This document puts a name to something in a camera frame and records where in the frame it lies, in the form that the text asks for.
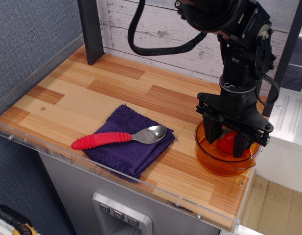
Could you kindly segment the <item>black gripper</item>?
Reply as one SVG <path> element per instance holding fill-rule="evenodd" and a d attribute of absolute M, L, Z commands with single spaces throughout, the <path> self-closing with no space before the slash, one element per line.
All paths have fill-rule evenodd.
<path fill-rule="evenodd" d="M 241 158 L 253 143 L 266 146 L 273 125 L 260 114 L 253 96 L 239 99 L 228 94 L 198 93 L 197 112 L 203 116 L 205 138 L 213 144 L 221 135 L 223 126 L 235 131 L 233 156 Z"/>

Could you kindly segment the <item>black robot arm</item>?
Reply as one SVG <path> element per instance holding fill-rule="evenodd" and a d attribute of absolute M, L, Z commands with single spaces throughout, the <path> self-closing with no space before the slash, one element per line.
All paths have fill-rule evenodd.
<path fill-rule="evenodd" d="M 214 143 L 227 127 L 236 132 L 236 158 L 253 143 L 266 145 L 273 126 L 257 109 L 259 93 L 262 81 L 279 88 L 267 74 L 276 60 L 269 14 L 255 0 L 178 0 L 175 6 L 193 28 L 215 33 L 220 42 L 224 65 L 221 92 L 197 95 L 207 141 Z"/>

